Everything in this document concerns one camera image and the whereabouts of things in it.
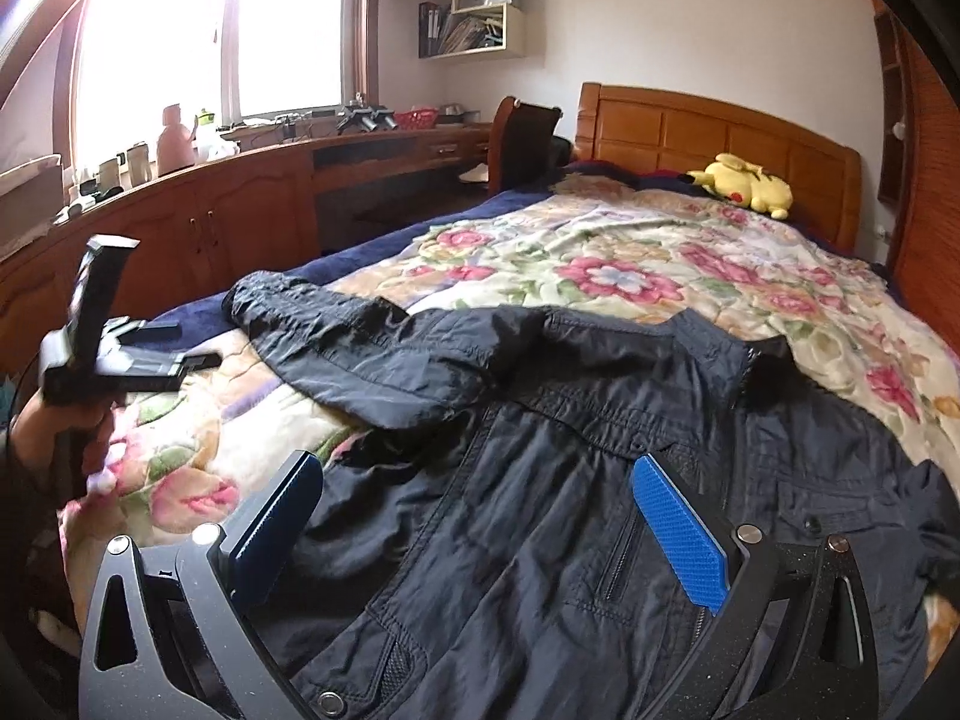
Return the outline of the person's left hand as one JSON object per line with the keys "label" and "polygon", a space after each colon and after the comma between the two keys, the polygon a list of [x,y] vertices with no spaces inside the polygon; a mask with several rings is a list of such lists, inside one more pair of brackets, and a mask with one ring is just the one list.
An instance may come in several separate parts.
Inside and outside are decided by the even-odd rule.
{"label": "person's left hand", "polygon": [[50,467],[55,457],[55,439],[68,431],[85,434],[86,444],[80,452],[83,476],[99,473],[114,433],[114,403],[110,398],[75,405],[49,405],[43,394],[32,395],[8,429],[13,465],[26,473],[37,489],[50,488]]}

